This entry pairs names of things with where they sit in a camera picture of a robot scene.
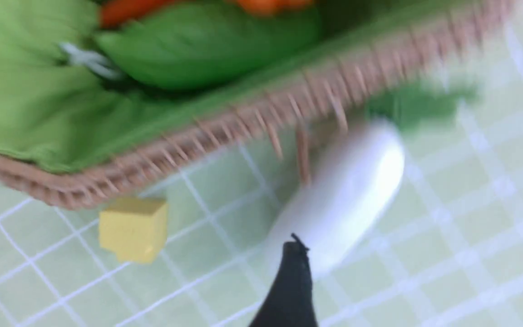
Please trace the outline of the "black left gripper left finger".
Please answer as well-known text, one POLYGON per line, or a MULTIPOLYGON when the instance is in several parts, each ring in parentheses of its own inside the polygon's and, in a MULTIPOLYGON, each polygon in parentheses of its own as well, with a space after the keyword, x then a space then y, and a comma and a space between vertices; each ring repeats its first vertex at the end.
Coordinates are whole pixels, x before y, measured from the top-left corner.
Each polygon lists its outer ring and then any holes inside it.
POLYGON ((268 295, 251 327, 317 327, 309 248, 295 234, 282 247, 282 258, 268 295))

